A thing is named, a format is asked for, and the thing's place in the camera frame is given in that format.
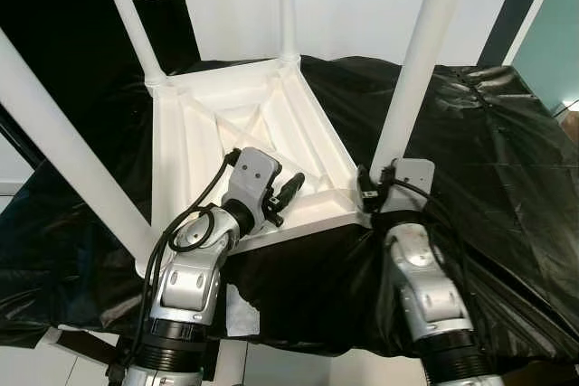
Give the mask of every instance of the white pole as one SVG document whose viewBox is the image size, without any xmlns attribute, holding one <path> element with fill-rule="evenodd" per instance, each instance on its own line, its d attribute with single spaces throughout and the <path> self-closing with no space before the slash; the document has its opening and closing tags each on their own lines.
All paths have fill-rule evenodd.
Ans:
<svg viewBox="0 0 579 386">
<path fill-rule="evenodd" d="M 378 182 L 383 167 L 404 156 L 457 3 L 458 0 L 422 0 L 372 161 L 370 176 L 375 182 Z"/>
<path fill-rule="evenodd" d="M 163 83 L 166 79 L 165 73 L 161 70 L 153 47 L 148 40 L 145 28 L 138 18 L 137 8 L 133 0 L 114 0 L 120 18 L 127 29 L 128 38 L 133 44 L 138 61 L 145 72 L 145 84 L 154 87 Z"/>
<path fill-rule="evenodd" d="M 295 0 L 280 0 L 281 59 L 294 62 L 299 59 L 296 43 Z"/>
<path fill-rule="evenodd" d="M 0 29 L 0 103 L 135 257 L 147 264 L 154 233 Z"/>
</svg>

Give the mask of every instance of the black tarp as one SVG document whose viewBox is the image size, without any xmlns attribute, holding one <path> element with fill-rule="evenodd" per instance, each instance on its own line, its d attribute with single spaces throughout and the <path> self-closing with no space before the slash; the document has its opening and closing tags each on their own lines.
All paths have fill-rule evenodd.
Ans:
<svg viewBox="0 0 579 386">
<path fill-rule="evenodd" d="M 304 57 L 301 69 L 354 161 L 369 165 L 400 67 Z M 141 81 L 112 84 L 81 133 L 148 217 L 152 105 Z M 437 67 L 406 156 L 436 164 L 432 194 L 464 245 L 430 205 L 429 229 L 480 344 L 496 358 L 579 362 L 579 151 L 517 73 Z M 58 324 L 132 334 L 132 258 L 50 163 L 0 216 L 0 252 L 0 343 L 31 345 Z M 380 237 L 350 225 L 231 257 L 223 278 L 260 311 L 253 342 L 412 355 L 390 266 Z"/>
</svg>

